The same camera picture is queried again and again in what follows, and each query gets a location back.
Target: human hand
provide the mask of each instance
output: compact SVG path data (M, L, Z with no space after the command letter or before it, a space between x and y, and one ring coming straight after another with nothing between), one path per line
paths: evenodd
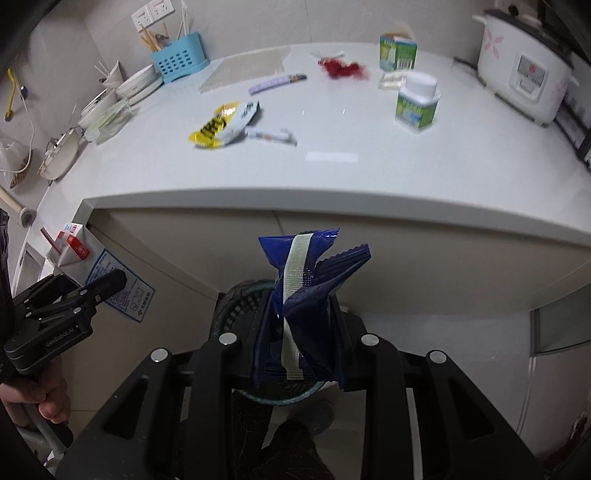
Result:
M53 423L70 418L70 397L61 376L61 357L54 358L41 372L38 382L14 378L0 385L0 400L12 421L19 427L31 423L22 403L39 403L39 413Z

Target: stacked plate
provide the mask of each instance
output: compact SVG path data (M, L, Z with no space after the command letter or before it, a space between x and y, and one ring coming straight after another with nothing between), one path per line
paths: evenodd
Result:
M163 78L156 74L154 65L149 65L123 82L115 92L120 99L128 99L130 105L135 105L158 90L162 83Z

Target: yellow snack wrapper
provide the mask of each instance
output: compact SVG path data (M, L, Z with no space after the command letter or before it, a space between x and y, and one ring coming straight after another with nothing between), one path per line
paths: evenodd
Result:
M258 102L234 102L222 105L200 131L193 132L189 136L189 141L200 148L207 149L228 145L244 132L258 109Z

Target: shoe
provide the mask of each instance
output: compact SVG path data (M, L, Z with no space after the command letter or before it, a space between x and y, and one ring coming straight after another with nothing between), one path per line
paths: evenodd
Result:
M313 437L327 430L334 419L335 409L327 400L320 400L290 418L304 424Z

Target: cabinet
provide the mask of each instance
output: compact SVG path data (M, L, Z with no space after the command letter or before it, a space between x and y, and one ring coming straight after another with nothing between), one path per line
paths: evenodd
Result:
M185 281L183 273L172 265L152 261L137 241L122 247L97 229L91 231L155 293L142 323L99 305L92 320L94 333L63 354L75 418L79 411L98 411L155 348L179 353L200 347L209 335L217 299L217 293L204 288L199 291ZM144 258L138 258L139 252Z
M340 301L358 313L506 314L591 282L591 249L455 226L215 209L97 210L90 222L105 232L125 231L213 291L276 276L261 235L340 228L329 255L361 243L372 253L339 291Z

